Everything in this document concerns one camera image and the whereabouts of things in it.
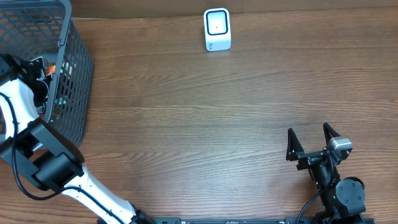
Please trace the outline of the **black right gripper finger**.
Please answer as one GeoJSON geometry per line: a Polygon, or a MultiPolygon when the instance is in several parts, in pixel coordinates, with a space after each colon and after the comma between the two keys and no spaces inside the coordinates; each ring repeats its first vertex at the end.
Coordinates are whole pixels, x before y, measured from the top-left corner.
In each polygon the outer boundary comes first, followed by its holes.
{"type": "Polygon", "coordinates": [[[340,135],[328,123],[323,124],[323,132],[327,146],[332,146],[336,138],[340,137],[340,135]]]}
{"type": "Polygon", "coordinates": [[[297,138],[296,133],[292,128],[288,129],[288,143],[287,143],[287,152],[286,152],[286,160],[287,161],[296,161],[300,158],[300,156],[304,154],[303,147],[300,141],[297,138]]]}

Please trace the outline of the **orange snack packet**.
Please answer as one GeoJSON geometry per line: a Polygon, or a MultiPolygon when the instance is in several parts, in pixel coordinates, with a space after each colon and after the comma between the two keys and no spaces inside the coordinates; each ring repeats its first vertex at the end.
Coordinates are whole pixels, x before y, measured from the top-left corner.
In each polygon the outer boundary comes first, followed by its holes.
{"type": "Polygon", "coordinates": [[[47,67],[47,69],[45,70],[45,75],[46,75],[47,77],[53,75],[53,74],[55,73],[55,69],[56,69],[55,64],[49,65],[49,66],[47,67]]]}

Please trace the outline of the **teal tissue packet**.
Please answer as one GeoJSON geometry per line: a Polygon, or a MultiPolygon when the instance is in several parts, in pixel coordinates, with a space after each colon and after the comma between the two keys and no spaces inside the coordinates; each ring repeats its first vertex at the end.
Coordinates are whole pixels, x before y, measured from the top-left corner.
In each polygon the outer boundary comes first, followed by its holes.
{"type": "Polygon", "coordinates": [[[57,89],[57,104],[58,105],[69,105],[72,98],[72,91],[74,88],[74,82],[72,80],[73,65],[68,62],[62,64],[63,68],[60,73],[60,83],[57,89]]]}

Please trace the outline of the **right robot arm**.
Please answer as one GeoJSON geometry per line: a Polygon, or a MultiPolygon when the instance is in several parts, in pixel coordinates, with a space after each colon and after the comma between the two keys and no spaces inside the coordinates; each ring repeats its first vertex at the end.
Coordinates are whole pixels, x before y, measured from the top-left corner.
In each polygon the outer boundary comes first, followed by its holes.
{"type": "Polygon", "coordinates": [[[312,217],[311,223],[366,223],[362,216],[366,211],[364,182],[357,177],[342,179],[336,168],[351,154],[353,143],[328,123],[323,124],[323,132],[326,146],[321,151],[305,152],[294,130],[287,131],[286,159],[297,161],[298,170],[307,170],[317,187],[295,222],[300,223],[309,205],[320,198],[324,211],[312,217]]]}

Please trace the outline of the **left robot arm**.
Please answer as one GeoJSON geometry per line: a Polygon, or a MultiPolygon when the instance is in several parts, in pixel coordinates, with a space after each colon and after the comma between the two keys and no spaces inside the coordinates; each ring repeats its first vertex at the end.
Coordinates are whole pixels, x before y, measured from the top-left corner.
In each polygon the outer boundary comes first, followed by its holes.
{"type": "Polygon", "coordinates": [[[21,192],[38,201],[67,195],[102,223],[153,223],[96,179],[74,143],[40,118],[37,106],[48,96],[51,80],[46,69],[43,57],[28,61],[1,55],[1,113],[6,127],[1,159],[12,167],[21,192]]]}

